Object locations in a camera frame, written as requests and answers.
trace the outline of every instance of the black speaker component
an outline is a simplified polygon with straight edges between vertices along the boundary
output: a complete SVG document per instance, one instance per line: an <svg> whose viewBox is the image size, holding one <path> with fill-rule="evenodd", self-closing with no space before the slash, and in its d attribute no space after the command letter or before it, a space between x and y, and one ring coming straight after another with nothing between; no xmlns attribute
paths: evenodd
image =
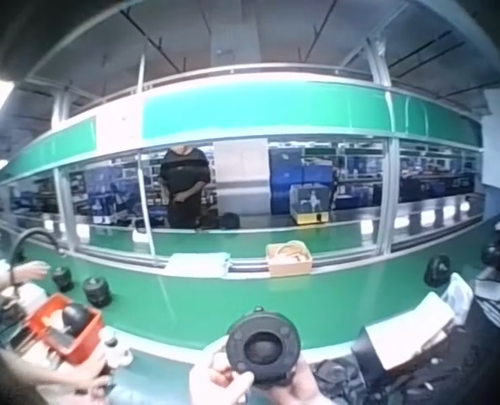
<svg viewBox="0 0 500 405"><path fill-rule="evenodd" d="M500 233L489 240L481 252L481 261L485 266L500 272Z"/></svg>
<svg viewBox="0 0 500 405"><path fill-rule="evenodd" d="M62 293L73 289L72 272L70 272L69 267L57 267L53 271L51 279Z"/></svg>
<svg viewBox="0 0 500 405"><path fill-rule="evenodd" d="M251 371L255 385L287 386L300 356L300 336L288 318L258 307L229 328L225 351L233 370Z"/></svg>
<svg viewBox="0 0 500 405"><path fill-rule="evenodd" d="M62 310L62 321L68 327L67 333L76 338L92 320L92 313L77 302L66 305Z"/></svg>
<svg viewBox="0 0 500 405"><path fill-rule="evenodd" d="M89 277L83 281L83 291L90 304L103 308L112 301L109 284L103 277Z"/></svg>
<svg viewBox="0 0 500 405"><path fill-rule="evenodd" d="M225 213L219 217L219 227L222 230L239 230L240 217L236 213Z"/></svg>
<svg viewBox="0 0 500 405"><path fill-rule="evenodd" d="M427 262L424 283L432 289L438 289L447 284L451 276L450 258L445 255L433 256Z"/></svg>

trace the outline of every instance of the white board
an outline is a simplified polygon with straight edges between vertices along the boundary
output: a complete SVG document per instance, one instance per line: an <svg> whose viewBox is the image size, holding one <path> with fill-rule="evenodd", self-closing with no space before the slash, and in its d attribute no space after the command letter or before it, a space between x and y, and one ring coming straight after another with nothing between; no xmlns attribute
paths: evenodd
<svg viewBox="0 0 500 405"><path fill-rule="evenodd" d="M142 144L142 96L104 105L96 115L96 150L113 154Z"/></svg>

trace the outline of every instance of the red tray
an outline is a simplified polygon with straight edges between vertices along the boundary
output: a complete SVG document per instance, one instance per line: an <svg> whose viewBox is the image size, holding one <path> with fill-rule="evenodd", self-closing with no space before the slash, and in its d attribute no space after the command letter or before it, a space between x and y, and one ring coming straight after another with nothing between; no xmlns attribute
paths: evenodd
<svg viewBox="0 0 500 405"><path fill-rule="evenodd" d="M49 347L55 349L63 359L72 365L83 363L96 349L99 343L99 331L104 327L101 319L101 311L95 308L87 307L87 310L93 314L92 320L77 336L69 348L59 346L53 339L47 335L47 327L42 318L51 316L56 310L63 310L66 305L72 301L62 295L54 294L42 305L34 314L27 317L25 324L30 330Z"/></svg>

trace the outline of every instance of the white paper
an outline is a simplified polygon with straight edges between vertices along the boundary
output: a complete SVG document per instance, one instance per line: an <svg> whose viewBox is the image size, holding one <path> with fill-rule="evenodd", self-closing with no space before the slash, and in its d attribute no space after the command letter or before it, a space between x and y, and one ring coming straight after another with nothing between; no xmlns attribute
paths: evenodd
<svg viewBox="0 0 500 405"><path fill-rule="evenodd" d="M384 369L391 370L420 353L453 319L452 309L431 292L414 310L366 330Z"/></svg>
<svg viewBox="0 0 500 405"><path fill-rule="evenodd" d="M227 253L175 253L165 266L165 272L178 277L221 278L230 265Z"/></svg>

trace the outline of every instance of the ceiling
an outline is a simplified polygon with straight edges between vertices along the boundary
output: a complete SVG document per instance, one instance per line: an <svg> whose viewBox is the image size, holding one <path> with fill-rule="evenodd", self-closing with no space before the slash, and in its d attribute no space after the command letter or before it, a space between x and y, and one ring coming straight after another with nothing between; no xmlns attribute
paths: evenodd
<svg viewBox="0 0 500 405"><path fill-rule="evenodd" d="M488 20L491 23L487 18L487 2L461 1L468 2L465 8L476 19L481 18L486 25ZM7 52L0 62L9 67L9 77L28 75L28 79L19 83L1 111L0 158L15 153L49 129L53 95L60 89L69 86L73 93L79 93L73 97L77 108L94 98L137 84L143 52L146 81L184 70L209 68L218 61L337 66L404 0L126 1L135 3L129 13L133 23L117 12L120 7L113 8L119 3L115 0L89 0L84 2L88 6L81 8L77 7L81 2L69 0L29 3L32 6L24 13L33 15L36 8L44 7L53 15L49 21L36 18L36 29L19 37L30 38L29 42L16 38L12 42L11 32L3 35L6 47L0 49ZM77 10L68 21L61 17L64 24L56 19L60 9L64 9L62 3L66 10ZM51 57L43 57L67 32L102 11L98 24L92 26L92 21L89 23L92 28L81 30L81 35L75 35ZM0 19L3 18L9 18L9 14L0 13ZM51 35L43 35L43 40L34 42L32 39L37 38L34 34L40 32ZM478 113L487 113L482 89L499 85L500 74L474 44L439 16L411 1L381 36L395 85L428 91ZM19 52L26 55L19 59ZM352 59L346 68L369 78L368 63L363 56Z"/></svg>

